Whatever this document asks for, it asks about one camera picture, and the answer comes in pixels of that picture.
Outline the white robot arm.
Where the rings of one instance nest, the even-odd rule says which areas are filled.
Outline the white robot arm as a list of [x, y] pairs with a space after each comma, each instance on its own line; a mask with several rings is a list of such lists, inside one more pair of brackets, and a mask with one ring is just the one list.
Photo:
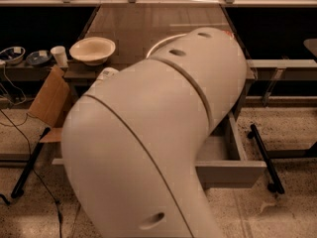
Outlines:
[[223, 237], [195, 161], [246, 76], [237, 41], [200, 28], [80, 97], [65, 119], [61, 153], [103, 238]]

